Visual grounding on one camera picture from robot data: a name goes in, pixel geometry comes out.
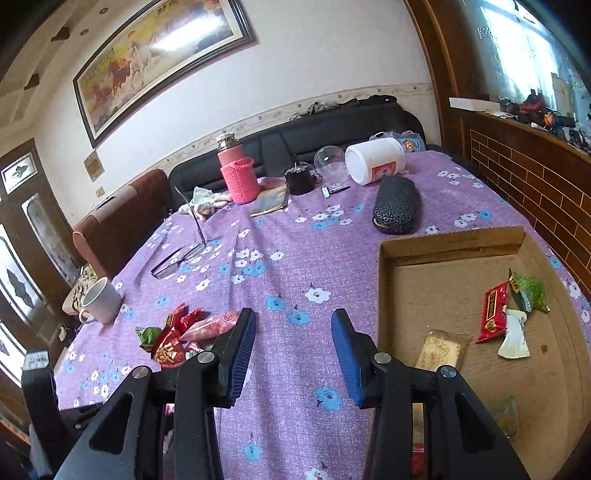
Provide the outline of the black sofa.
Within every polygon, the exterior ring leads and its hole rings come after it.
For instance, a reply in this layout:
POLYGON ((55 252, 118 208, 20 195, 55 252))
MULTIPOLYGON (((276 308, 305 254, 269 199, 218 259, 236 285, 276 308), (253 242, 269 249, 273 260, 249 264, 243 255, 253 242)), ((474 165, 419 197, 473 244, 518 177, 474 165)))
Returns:
MULTIPOLYGON (((425 134, 420 120, 405 110, 396 97, 375 95, 253 133, 242 138, 242 150, 253 159, 257 177, 280 177, 295 162, 314 162, 315 153, 322 147, 346 148, 387 131, 425 134)), ((181 197, 190 198, 196 186, 224 191, 217 151, 212 148, 175 166, 168 175, 168 183, 172 210, 180 207, 181 197)))

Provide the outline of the pink candy packet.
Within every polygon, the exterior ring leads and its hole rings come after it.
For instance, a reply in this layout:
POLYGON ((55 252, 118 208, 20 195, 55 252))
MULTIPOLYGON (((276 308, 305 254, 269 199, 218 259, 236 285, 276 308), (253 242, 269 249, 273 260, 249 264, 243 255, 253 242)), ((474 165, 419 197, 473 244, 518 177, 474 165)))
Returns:
POLYGON ((229 311, 199 320, 181 335, 180 341, 202 343, 215 339, 235 327, 239 315, 239 311, 229 311))

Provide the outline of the dark red foil snack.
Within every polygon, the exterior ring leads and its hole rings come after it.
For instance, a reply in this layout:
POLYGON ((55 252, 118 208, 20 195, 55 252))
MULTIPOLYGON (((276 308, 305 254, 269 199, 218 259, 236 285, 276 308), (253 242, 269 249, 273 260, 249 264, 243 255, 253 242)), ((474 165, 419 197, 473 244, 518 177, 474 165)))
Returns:
POLYGON ((176 330, 165 329, 156 339, 152 359, 161 369, 175 369, 185 362, 185 352, 176 330))

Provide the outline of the brick-pattern wooden counter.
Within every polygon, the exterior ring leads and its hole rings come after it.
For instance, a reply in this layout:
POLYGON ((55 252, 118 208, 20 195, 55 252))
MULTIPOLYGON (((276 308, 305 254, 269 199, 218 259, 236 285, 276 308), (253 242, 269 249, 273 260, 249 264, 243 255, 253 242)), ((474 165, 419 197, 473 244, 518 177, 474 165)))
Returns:
POLYGON ((551 135, 451 108, 444 144, 477 167, 590 292, 590 158, 551 135))

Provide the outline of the black round container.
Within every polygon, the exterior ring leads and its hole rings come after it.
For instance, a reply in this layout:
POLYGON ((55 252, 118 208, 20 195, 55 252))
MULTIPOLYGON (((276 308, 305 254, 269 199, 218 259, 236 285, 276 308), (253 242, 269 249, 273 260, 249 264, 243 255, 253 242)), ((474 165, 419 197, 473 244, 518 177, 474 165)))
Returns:
POLYGON ((283 171, 287 189, 291 195, 308 194, 324 181, 324 177, 307 162, 295 162, 283 171))

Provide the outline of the white crumpled cloth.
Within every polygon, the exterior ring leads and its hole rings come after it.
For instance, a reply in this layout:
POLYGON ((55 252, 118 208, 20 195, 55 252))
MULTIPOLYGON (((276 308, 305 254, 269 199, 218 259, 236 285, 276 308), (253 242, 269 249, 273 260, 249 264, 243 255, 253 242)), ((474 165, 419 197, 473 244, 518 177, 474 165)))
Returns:
POLYGON ((199 220, 211 217, 217 210, 223 209, 232 202, 232 198, 228 193, 215 193, 201 187, 193 189, 191 199, 188 199, 178 187, 175 187, 174 190, 183 200, 178 212, 194 215, 199 220))

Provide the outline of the large green foil snack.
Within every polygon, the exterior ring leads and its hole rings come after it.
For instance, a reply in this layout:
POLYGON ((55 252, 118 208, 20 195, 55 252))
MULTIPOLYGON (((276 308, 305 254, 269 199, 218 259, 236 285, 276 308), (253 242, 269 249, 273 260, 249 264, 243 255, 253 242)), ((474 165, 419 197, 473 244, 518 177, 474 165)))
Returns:
POLYGON ((140 342, 140 348, 150 353, 158 340, 162 329, 158 327, 136 327, 135 334, 140 342))

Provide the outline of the green snack packet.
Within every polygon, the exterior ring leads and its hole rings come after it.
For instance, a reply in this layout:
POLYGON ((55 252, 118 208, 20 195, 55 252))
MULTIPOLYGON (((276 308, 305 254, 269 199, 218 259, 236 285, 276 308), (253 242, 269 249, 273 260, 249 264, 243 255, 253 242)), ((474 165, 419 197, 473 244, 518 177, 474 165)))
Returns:
POLYGON ((533 276, 522 276, 510 269, 508 284, 512 296, 521 310, 526 313, 532 313, 534 310, 543 313, 550 312, 546 301, 545 287, 539 279, 533 276))

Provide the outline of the red snack packet long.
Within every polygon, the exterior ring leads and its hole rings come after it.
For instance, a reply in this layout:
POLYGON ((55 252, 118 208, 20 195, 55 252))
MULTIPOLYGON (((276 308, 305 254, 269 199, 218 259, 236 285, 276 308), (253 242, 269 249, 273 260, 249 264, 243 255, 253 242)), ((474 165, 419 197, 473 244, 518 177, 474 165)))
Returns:
POLYGON ((194 310, 190 310, 185 303, 182 303, 168 315, 166 326, 171 331, 176 332, 178 335, 183 335, 195 322, 199 320, 201 314, 201 308, 197 307, 194 310))

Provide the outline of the small lighter on table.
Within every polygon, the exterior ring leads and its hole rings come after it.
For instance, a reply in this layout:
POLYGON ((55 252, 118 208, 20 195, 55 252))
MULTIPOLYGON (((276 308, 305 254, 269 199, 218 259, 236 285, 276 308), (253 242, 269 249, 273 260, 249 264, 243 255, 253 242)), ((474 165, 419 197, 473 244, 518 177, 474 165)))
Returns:
POLYGON ((335 185, 322 185, 322 197, 324 197, 325 199, 329 199, 332 197, 332 195, 335 195, 336 193, 342 192, 342 191, 346 191, 349 189, 348 185, 341 185, 341 184, 335 184, 335 185))

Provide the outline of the pink knit-sleeve thermos bottle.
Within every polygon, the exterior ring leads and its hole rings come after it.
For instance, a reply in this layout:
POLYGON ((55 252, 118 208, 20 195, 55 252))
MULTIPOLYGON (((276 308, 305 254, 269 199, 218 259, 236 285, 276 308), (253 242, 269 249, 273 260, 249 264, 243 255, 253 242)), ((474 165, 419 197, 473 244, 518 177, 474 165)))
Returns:
POLYGON ((216 142, 221 175, 233 202, 243 205, 256 200, 260 193, 259 181, 254 172, 254 161, 245 154, 242 143, 232 132, 222 133, 216 142))

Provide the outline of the framed horse painting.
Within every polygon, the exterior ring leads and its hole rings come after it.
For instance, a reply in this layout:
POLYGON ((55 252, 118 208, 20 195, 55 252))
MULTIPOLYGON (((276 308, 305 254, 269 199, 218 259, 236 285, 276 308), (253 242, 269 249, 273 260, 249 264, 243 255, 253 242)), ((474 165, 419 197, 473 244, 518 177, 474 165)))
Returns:
POLYGON ((151 1, 92 54, 73 80, 90 144, 98 146, 170 84, 254 41, 239 1, 151 1))

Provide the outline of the white plastic jar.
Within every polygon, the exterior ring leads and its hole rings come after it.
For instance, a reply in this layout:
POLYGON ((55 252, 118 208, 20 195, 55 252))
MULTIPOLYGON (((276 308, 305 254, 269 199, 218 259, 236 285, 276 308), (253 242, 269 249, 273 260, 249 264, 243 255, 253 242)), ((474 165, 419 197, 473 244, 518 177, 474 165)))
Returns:
POLYGON ((401 173, 406 167, 405 150, 394 138, 377 138, 351 145, 345 152, 346 169, 359 185, 401 173))

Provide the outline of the cardboard box tray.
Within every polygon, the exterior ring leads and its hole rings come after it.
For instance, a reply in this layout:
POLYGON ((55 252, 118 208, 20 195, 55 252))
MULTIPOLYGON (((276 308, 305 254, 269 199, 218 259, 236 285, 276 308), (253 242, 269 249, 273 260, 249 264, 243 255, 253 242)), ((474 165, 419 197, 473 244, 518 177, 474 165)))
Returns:
POLYGON ((571 468, 590 422, 590 357, 559 276, 522 227, 384 241, 378 346, 408 366, 433 363, 432 331, 488 406, 513 399, 513 447, 534 479, 571 468))

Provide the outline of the white snack packet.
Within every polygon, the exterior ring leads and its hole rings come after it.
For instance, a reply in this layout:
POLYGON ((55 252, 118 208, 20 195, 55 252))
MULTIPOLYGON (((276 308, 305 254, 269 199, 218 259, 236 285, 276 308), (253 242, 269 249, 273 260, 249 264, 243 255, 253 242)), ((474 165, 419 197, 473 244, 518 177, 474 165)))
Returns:
POLYGON ((527 313, 517 309, 507 310, 505 338, 498 350, 498 355, 507 360, 524 359, 530 356, 524 326, 527 313))

